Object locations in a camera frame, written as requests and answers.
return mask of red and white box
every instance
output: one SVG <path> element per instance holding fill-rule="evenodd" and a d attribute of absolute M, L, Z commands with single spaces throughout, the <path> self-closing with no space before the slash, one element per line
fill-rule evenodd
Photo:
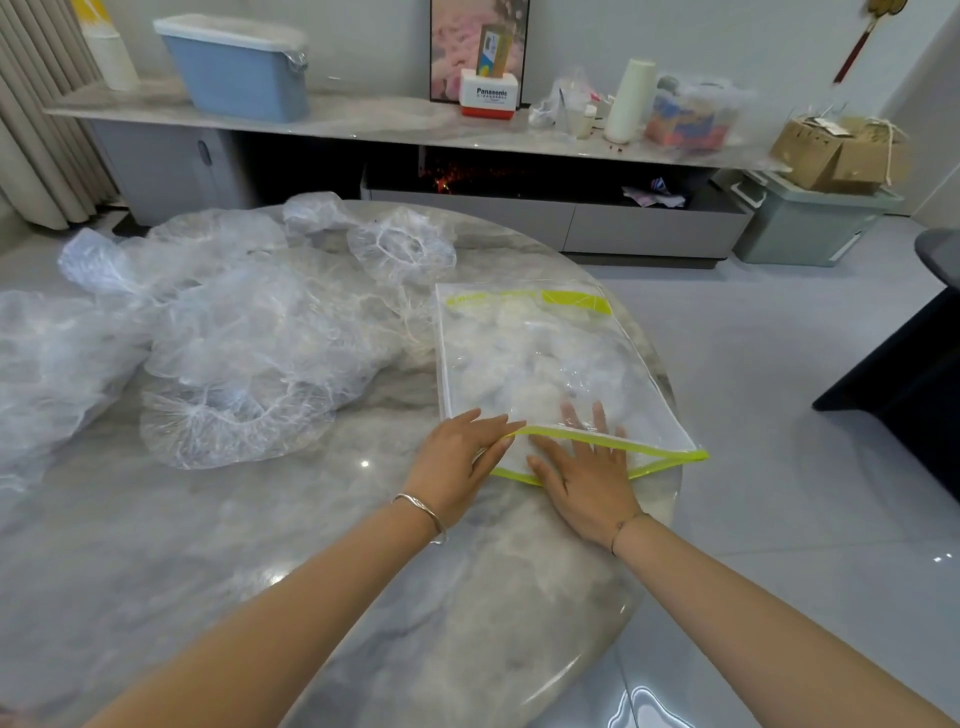
<path fill-rule="evenodd" d="M 518 90 L 519 84 L 512 73 L 492 79 L 464 68 L 460 72 L 460 111 L 464 116 L 510 120 L 516 111 Z"/>

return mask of thin wrist bracelet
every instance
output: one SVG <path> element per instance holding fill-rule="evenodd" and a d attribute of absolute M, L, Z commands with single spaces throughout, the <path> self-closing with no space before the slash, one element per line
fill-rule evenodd
<path fill-rule="evenodd" d="M 616 537 L 620 535 L 620 531 L 623 530 L 623 526 L 625 526 L 625 525 L 626 525 L 627 523 L 629 523 L 630 521 L 634 521 L 634 520 L 638 519 L 638 518 L 639 518 L 640 516 L 642 516 L 642 515 L 643 515 L 643 511 L 640 510 L 640 511 L 638 511 L 637 513 L 634 513 L 634 514 L 633 514 L 629 519 L 627 519 L 626 521 L 620 521 L 620 522 L 617 523 L 617 525 L 616 525 L 616 530 L 613 532 L 613 538 L 610 539 L 610 553 L 612 553 L 614 556 L 616 556 L 616 553 L 613 551 L 613 547 L 616 546 Z"/>
<path fill-rule="evenodd" d="M 435 538 L 430 543 L 436 544 L 437 546 L 443 546 L 446 543 L 446 529 L 444 528 L 444 525 L 441 523 L 440 517 L 437 516 L 437 514 L 431 511 L 429 508 L 427 508 L 426 504 L 422 500 L 420 500 L 418 497 L 411 496 L 408 493 L 397 494 L 393 502 L 396 503 L 401 498 L 405 500 L 409 500 L 411 503 L 417 506 L 421 511 L 423 511 L 423 513 L 425 513 L 427 516 L 429 516 L 433 520 L 433 524 L 437 526 L 437 530 L 440 532 L 440 535 L 437 536 L 437 538 Z"/>

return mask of light green storage box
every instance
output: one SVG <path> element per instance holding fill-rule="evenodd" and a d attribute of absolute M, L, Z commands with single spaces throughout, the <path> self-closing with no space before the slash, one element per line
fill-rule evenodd
<path fill-rule="evenodd" d="M 747 263 L 836 265 L 880 215 L 903 202 L 886 189 L 870 196 L 810 192 L 773 172 L 744 172 L 731 192 L 755 211 L 733 246 Z"/>

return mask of framed picture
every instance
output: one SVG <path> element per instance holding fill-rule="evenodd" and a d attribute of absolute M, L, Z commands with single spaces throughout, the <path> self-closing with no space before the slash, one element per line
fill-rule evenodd
<path fill-rule="evenodd" d="M 527 50 L 530 0 L 430 0 L 430 100 L 460 102 L 460 71 L 476 68 L 481 29 L 506 26 L 514 34 L 506 72 L 520 84 Z"/>

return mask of curtain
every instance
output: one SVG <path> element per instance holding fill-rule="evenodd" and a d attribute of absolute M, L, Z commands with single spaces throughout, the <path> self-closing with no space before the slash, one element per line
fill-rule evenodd
<path fill-rule="evenodd" d="M 0 189 L 25 220 L 62 230 L 116 195 L 83 127 L 43 113 L 98 78 L 69 0 L 0 0 Z"/>

